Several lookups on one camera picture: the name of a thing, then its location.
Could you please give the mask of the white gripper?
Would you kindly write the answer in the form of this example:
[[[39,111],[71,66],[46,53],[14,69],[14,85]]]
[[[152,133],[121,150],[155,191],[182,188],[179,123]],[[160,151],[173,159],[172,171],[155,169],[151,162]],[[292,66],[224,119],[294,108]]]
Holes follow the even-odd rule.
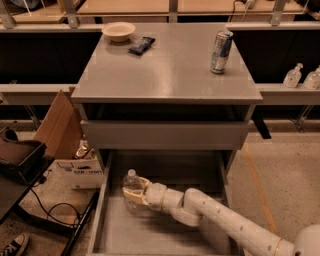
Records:
[[[152,183],[144,177],[140,177],[140,181],[141,189],[123,188],[123,195],[136,204],[147,205],[150,209],[160,211],[167,186],[161,183]]]

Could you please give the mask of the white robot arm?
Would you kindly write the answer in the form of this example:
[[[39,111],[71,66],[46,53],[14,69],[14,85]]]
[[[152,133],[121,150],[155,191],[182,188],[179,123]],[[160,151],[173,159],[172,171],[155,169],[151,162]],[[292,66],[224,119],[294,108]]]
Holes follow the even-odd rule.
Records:
[[[199,226],[207,217],[253,256],[320,256],[319,224],[301,230],[291,243],[198,189],[180,192],[137,175],[126,175],[122,191],[135,204],[169,214],[190,227]]]

